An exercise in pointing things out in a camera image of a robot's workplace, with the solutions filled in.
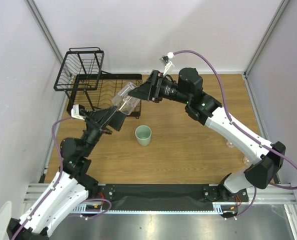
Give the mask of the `clear plastic cup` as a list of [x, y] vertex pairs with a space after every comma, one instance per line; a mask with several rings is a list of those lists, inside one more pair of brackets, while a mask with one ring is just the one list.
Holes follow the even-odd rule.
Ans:
[[133, 82], [127, 82], [126, 85], [112, 98], [111, 102], [123, 114], [130, 116], [136, 106], [140, 103], [140, 99], [129, 96], [129, 92], [137, 86]]

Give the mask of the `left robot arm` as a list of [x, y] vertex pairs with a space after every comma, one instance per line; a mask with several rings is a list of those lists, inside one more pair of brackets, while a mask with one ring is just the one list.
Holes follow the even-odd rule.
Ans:
[[86, 123], [82, 137], [67, 137], [55, 145], [59, 170], [32, 206], [19, 219], [10, 219], [6, 232], [11, 240], [49, 239], [77, 205], [98, 196], [98, 181], [87, 174], [91, 164], [87, 157], [102, 135], [121, 129], [126, 115], [117, 106], [88, 111], [75, 104], [70, 118]]

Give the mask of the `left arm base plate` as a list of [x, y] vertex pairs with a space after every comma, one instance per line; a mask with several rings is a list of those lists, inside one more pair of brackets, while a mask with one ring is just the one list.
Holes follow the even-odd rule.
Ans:
[[115, 195], [115, 185], [114, 184], [98, 184], [94, 186], [89, 191], [88, 199], [107, 199], [112, 200]]

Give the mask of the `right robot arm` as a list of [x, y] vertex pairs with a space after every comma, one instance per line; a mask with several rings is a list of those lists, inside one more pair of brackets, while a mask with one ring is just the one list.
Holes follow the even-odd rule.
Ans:
[[181, 69], [178, 81], [168, 80], [153, 70], [143, 84], [128, 94], [155, 103], [168, 99], [185, 104], [189, 117], [225, 137], [248, 158], [249, 167], [230, 173], [221, 181], [218, 194], [224, 201], [232, 200], [237, 192], [248, 187], [265, 189], [283, 165], [279, 155], [285, 154], [286, 146], [262, 138], [227, 114], [218, 100], [203, 91], [203, 78], [195, 68]]

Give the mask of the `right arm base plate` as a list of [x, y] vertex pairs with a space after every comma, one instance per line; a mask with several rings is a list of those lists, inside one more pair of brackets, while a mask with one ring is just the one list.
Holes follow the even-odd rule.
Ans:
[[230, 198], [230, 193], [223, 185], [207, 185], [202, 189], [204, 202], [225, 202]]

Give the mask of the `green plastic cup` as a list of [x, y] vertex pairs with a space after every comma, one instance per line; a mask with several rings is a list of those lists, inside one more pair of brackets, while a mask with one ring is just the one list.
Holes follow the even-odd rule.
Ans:
[[152, 130], [147, 125], [140, 125], [135, 130], [135, 137], [141, 146], [146, 147], [151, 142]]

